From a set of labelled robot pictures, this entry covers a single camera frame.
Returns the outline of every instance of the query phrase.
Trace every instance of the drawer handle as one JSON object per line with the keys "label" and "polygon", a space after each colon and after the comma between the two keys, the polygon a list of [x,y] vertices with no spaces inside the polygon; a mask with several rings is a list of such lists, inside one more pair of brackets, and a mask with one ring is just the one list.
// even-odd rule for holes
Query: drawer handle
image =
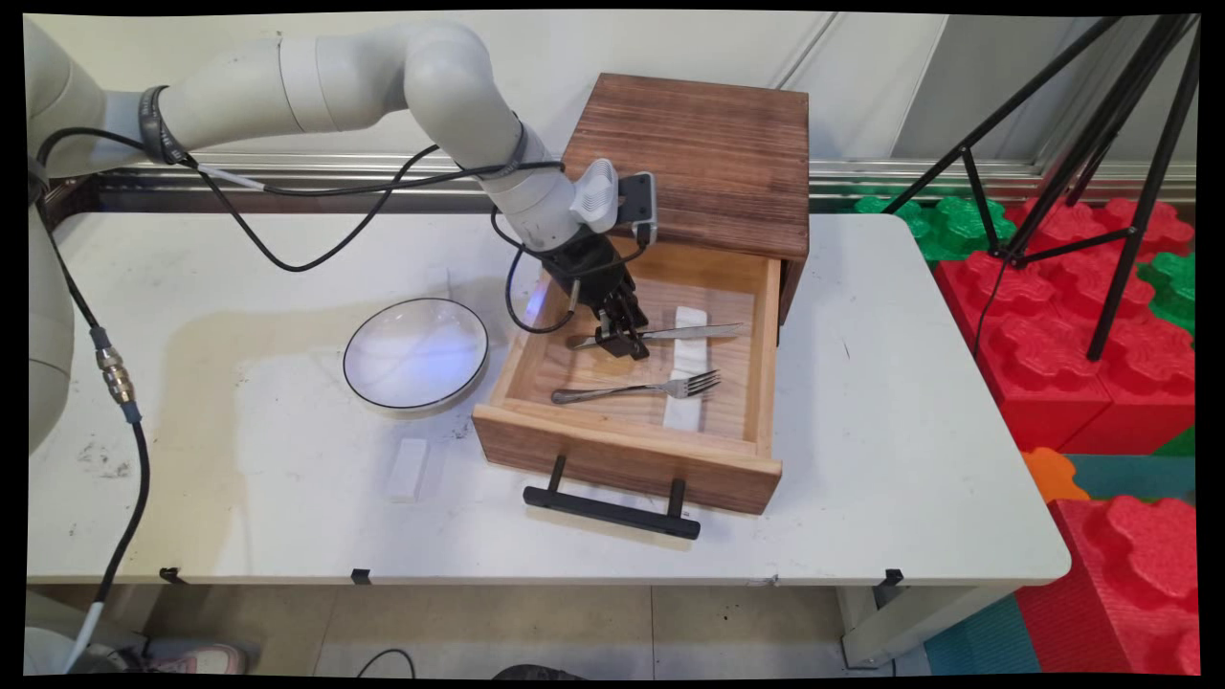
{"label": "drawer handle", "polygon": [[698,532],[702,530],[701,523],[681,517],[681,506],[685,504],[685,482],[680,478],[673,479],[673,492],[668,499],[668,514],[660,515],[636,508],[626,508],[614,505],[612,503],[560,493],[557,492],[557,487],[561,484],[561,473],[565,470],[566,455],[557,455],[557,461],[552,465],[552,476],[549,477],[549,488],[526,487],[523,489],[523,501],[546,510],[557,510],[559,512],[598,519],[600,521],[631,526],[677,538],[687,538],[690,541],[696,541]]}

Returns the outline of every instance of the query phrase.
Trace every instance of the wooden drawer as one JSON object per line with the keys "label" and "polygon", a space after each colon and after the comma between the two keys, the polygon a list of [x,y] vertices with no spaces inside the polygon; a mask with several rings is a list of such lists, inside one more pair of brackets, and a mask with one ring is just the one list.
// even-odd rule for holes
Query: wooden drawer
{"label": "wooden drawer", "polygon": [[[633,250],[614,238],[617,250]],[[473,423],[489,461],[549,473],[566,455],[566,477],[668,495],[674,478],[686,500],[761,514],[782,477],[771,456],[774,353],[778,337],[778,259],[692,245],[657,244],[628,265],[649,330],[673,327],[676,306],[707,311],[709,322],[744,322],[740,337],[708,341],[712,369],[723,383],[702,402],[697,433],[663,425],[663,394],[612,396],[557,406],[559,387],[615,387],[668,380],[673,345],[650,342],[650,357],[614,358],[595,347],[572,352],[571,335],[592,335],[595,319],[581,308],[549,335],[519,332],[488,405]],[[566,294],[543,276],[527,310],[537,326],[556,322]]]}

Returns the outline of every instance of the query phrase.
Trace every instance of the orange foam block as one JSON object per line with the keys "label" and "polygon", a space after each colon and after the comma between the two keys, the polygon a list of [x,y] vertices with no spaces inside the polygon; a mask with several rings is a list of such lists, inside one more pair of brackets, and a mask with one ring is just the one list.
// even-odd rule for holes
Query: orange foam block
{"label": "orange foam block", "polygon": [[1029,474],[1038,484],[1038,492],[1042,494],[1042,500],[1088,500],[1089,494],[1076,484],[1076,465],[1072,460],[1051,450],[1050,447],[1038,447],[1033,452],[1022,452],[1025,457],[1025,466]]}

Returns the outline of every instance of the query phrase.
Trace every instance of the wooden lid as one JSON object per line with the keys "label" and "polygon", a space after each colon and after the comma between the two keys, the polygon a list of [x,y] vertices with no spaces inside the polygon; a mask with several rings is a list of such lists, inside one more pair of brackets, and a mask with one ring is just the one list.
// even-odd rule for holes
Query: wooden lid
{"label": "wooden lid", "polygon": [[650,172],[659,240],[809,255],[809,94],[601,74],[564,157]]}

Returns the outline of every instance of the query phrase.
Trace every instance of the plate rim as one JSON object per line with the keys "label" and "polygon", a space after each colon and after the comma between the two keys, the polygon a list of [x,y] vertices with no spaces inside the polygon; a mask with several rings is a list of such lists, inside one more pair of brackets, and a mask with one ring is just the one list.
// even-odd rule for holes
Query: plate rim
{"label": "plate rim", "polygon": [[[380,314],[382,314],[385,311],[390,311],[391,309],[394,309],[396,306],[403,306],[404,304],[410,304],[413,302],[448,302],[451,304],[454,304],[454,305],[462,308],[463,310],[468,311],[469,314],[472,314],[472,318],[477,319],[477,322],[480,325],[481,332],[485,333],[485,353],[480,358],[480,363],[477,364],[477,370],[473,371],[473,374],[468,378],[468,380],[466,380],[464,384],[461,385],[459,387],[457,387],[453,392],[451,392],[451,394],[448,394],[448,395],[446,395],[443,397],[439,397],[437,400],[434,400],[431,402],[424,402],[421,405],[410,405],[410,406],[407,406],[407,407],[397,407],[397,406],[392,406],[392,405],[383,405],[382,402],[375,402],[374,400],[366,397],[360,391],[358,391],[356,386],[353,385],[353,381],[349,380],[349,368],[347,365],[344,365],[345,362],[349,360],[349,348],[353,347],[353,341],[358,337],[358,333],[361,332],[361,329],[365,327],[368,322],[375,320],[376,318],[379,318]],[[403,411],[403,409],[420,409],[420,408],[424,408],[424,407],[432,407],[435,405],[440,405],[442,402],[446,402],[447,400],[450,400],[450,398],[454,397],[456,395],[458,395],[458,394],[463,392],[464,390],[467,390],[468,386],[472,385],[472,381],[475,380],[478,375],[480,375],[480,371],[485,368],[485,363],[488,360],[489,360],[489,329],[485,327],[485,321],[480,320],[480,316],[477,315],[477,311],[469,309],[467,305],[461,304],[459,302],[456,302],[454,299],[447,299],[445,297],[415,297],[413,299],[404,299],[403,302],[396,302],[394,304],[391,304],[388,306],[383,306],[382,309],[379,309],[377,311],[375,311],[374,314],[371,314],[370,318],[368,318],[366,320],[361,321],[361,325],[359,325],[353,331],[353,335],[349,336],[349,342],[344,346],[344,356],[341,357],[341,375],[344,376],[344,383],[348,384],[349,390],[352,390],[354,395],[356,395],[358,397],[361,397],[363,400],[365,400],[366,402],[370,402],[371,405],[374,405],[376,407],[382,407],[385,409],[398,409],[398,411]]]}

